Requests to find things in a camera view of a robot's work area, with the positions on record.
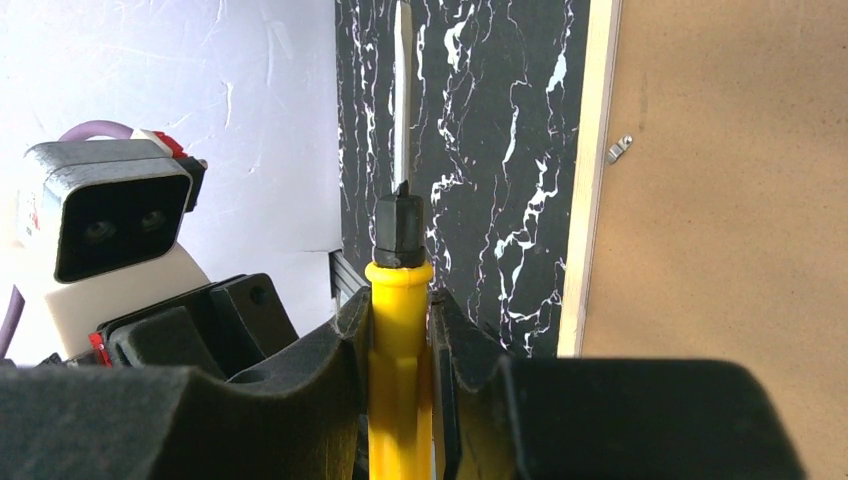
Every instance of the cable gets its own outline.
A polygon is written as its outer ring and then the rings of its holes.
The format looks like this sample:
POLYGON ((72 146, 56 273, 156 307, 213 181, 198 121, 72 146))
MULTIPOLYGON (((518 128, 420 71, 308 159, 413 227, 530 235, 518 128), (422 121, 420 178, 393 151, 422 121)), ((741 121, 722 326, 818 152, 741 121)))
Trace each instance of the cable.
POLYGON ((21 321, 21 315, 24 313, 24 296, 21 295, 18 287, 12 285, 12 298, 9 300, 9 309, 6 310, 6 318, 3 319, 3 325, 0 326, 0 358, 6 357, 6 352, 9 351, 9 345, 12 344, 12 337, 15 336, 15 330, 18 328, 18 323, 21 321))
POLYGON ((60 142, 82 142, 93 137, 111 137, 125 140, 132 136, 132 128, 109 120, 91 120, 81 123, 59 137, 60 142))

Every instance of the brown board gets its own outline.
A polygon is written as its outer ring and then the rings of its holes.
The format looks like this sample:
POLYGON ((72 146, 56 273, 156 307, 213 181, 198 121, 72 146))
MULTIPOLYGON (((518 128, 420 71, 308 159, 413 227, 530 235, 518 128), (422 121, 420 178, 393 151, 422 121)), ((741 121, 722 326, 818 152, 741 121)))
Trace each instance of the brown board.
POLYGON ((730 359, 848 477, 848 3, 626 0, 583 355, 730 359))

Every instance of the wooden strip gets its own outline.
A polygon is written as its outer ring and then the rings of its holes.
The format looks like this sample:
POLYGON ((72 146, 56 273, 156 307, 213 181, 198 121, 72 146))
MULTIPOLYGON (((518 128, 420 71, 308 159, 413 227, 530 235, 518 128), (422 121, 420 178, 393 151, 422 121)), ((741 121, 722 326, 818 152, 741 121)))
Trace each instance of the wooden strip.
POLYGON ((583 343, 620 12, 621 0, 593 0, 589 10, 568 259, 557 344, 560 357, 580 355, 583 343))

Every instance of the silver camera housing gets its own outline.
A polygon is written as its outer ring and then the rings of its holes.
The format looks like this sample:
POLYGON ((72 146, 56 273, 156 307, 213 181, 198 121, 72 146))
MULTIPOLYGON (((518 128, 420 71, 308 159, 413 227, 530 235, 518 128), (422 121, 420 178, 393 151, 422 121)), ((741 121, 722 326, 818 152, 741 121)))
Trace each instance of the silver camera housing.
POLYGON ((23 160, 17 236, 43 252, 56 281, 153 260, 176 243, 193 179, 154 142, 48 142, 23 160))

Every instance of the camera lens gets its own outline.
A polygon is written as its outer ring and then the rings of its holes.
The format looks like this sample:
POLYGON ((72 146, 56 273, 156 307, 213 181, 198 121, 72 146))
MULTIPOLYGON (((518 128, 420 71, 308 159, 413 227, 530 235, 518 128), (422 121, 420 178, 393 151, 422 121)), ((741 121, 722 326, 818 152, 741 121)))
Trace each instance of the camera lens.
POLYGON ((89 244, 105 242, 112 238, 112 235, 115 235, 115 226, 105 220, 92 223, 83 233, 86 243, 89 244))
POLYGON ((145 232, 157 230, 165 224, 165 214, 159 210, 154 210, 144 215, 141 219, 141 228, 145 232))

